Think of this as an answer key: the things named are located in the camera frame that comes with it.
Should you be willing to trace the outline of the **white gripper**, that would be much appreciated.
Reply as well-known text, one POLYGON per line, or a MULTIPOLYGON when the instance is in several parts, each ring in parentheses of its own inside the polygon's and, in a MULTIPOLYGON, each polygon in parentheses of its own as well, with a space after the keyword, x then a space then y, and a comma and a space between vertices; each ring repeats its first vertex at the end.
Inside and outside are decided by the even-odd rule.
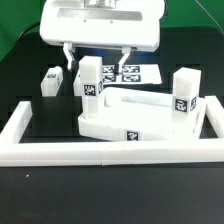
POLYGON ((75 47, 122 48, 114 67, 123 73, 131 48, 153 52, 160 43, 164 0, 47 0, 40 36, 51 45, 63 45, 67 69, 73 68, 75 47))

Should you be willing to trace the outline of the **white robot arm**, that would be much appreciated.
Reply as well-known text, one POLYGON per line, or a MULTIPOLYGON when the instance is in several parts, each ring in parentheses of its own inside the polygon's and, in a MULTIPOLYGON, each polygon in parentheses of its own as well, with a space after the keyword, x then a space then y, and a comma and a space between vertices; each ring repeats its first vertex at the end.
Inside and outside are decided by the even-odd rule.
POLYGON ((166 0, 46 0, 40 36, 63 48, 71 69, 78 47, 154 52, 166 0))

